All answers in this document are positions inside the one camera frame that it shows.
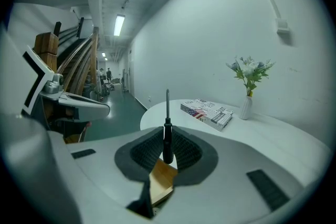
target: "corridor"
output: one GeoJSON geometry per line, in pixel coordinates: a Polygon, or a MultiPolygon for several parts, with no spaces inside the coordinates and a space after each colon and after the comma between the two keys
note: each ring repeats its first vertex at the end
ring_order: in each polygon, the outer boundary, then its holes
{"type": "Polygon", "coordinates": [[[102,103],[110,107],[110,114],[104,119],[92,122],[92,126],[87,129],[85,141],[140,131],[141,117],[146,111],[130,93],[111,91],[102,103]]]}

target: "book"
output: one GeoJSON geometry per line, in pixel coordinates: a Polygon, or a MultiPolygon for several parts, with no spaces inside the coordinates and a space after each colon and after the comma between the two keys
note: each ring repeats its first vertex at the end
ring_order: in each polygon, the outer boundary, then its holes
{"type": "Polygon", "coordinates": [[[218,131],[227,125],[233,115],[233,111],[202,99],[181,103],[181,110],[218,131]]]}

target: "flower vase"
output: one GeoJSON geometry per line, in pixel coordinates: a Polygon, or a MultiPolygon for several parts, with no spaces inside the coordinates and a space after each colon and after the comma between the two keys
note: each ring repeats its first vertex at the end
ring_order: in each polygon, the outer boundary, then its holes
{"type": "Polygon", "coordinates": [[[251,116],[252,97],[245,96],[244,104],[240,107],[239,118],[247,120],[251,116]]]}

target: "white flower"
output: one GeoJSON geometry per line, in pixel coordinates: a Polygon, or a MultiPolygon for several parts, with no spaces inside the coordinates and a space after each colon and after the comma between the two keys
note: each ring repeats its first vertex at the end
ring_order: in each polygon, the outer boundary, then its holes
{"type": "Polygon", "coordinates": [[[251,62],[249,66],[251,66],[254,70],[258,68],[259,63],[258,62],[251,62]]]}
{"type": "Polygon", "coordinates": [[[253,72],[254,72],[254,70],[255,70],[255,68],[253,68],[253,67],[250,66],[250,65],[248,65],[248,66],[243,65],[243,66],[241,67],[241,71],[243,72],[243,75],[246,76],[246,77],[252,75],[253,72]]]}

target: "ceiling light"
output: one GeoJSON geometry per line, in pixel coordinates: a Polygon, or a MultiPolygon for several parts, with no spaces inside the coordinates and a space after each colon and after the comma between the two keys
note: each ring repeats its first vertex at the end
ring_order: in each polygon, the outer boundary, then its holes
{"type": "Polygon", "coordinates": [[[114,25],[114,35],[119,37],[120,36],[120,31],[121,31],[121,27],[122,24],[124,23],[125,20],[125,15],[117,15],[116,21],[115,21],[115,25],[114,25]]]}

